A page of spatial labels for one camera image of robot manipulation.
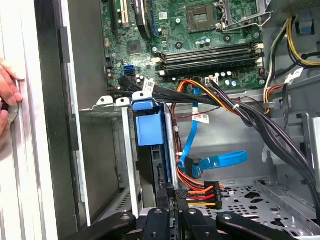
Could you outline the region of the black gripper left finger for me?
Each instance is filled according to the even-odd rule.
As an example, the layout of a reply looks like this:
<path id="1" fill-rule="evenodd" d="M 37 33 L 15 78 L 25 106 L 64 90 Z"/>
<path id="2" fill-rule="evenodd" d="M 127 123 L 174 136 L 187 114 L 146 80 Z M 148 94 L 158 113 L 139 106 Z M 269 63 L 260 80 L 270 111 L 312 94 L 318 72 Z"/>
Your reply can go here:
<path id="1" fill-rule="evenodd" d="M 67 240 L 169 240 L 170 197 L 175 188 L 167 185 L 157 192 L 157 206 L 143 208 L 140 216 L 131 212 L 118 212 L 86 227 Z"/>

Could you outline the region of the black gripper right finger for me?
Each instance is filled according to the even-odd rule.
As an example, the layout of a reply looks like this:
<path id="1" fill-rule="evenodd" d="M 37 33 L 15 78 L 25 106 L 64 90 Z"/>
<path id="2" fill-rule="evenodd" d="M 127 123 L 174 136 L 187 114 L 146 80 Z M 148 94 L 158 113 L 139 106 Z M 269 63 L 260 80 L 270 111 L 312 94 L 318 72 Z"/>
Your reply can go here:
<path id="1" fill-rule="evenodd" d="M 233 212 L 221 212 L 215 220 L 199 209 L 187 206 L 187 197 L 181 189 L 175 191 L 180 210 L 182 240 L 293 240 L 283 231 L 269 228 Z"/>

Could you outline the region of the person's left hand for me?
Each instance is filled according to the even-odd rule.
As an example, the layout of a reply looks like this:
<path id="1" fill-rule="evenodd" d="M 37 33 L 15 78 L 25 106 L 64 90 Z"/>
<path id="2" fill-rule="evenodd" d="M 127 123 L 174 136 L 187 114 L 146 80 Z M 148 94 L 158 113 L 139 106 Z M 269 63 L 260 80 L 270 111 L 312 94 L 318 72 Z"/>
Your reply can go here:
<path id="1" fill-rule="evenodd" d="M 15 69 L 4 58 L 0 58 L 0 97 L 9 105 L 15 106 L 23 100 L 15 81 L 24 81 L 25 74 Z"/>

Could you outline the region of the person's right hand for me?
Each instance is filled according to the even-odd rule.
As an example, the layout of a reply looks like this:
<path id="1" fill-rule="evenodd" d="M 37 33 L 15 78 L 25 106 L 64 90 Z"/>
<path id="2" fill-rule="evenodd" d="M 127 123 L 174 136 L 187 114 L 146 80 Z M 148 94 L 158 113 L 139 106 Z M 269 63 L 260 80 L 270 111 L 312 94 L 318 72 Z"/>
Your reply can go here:
<path id="1" fill-rule="evenodd" d="M 6 110 L 0 111 L 0 150 L 2 150 L 10 136 L 11 123 L 9 121 L 9 113 Z"/>

